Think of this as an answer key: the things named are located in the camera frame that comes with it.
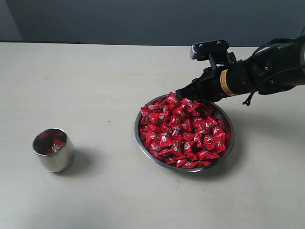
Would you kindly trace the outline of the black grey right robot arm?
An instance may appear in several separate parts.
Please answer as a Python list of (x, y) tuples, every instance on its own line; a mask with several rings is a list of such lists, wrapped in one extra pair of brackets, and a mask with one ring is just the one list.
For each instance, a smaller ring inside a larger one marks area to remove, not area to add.
[(218, 102), (223, 98), (248, 94), (249, 106), (254, 93), (269, 95), (289, 91), (305, 83), (305, 38), (273, 39), (245, 60), (228, 52), (224, 40), (193, 44), (190, 57), (209, 61), (199, 78), (176, 90), (179, 99)]

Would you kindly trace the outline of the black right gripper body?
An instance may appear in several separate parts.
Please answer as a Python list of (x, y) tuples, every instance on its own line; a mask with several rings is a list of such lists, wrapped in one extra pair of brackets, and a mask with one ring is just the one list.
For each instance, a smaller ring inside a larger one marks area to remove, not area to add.
[(233, 64), (204, 70), (197, 83), (199, 101), (218, 102), (223, 98), (250, 93), (260, 76), (248, 64)]

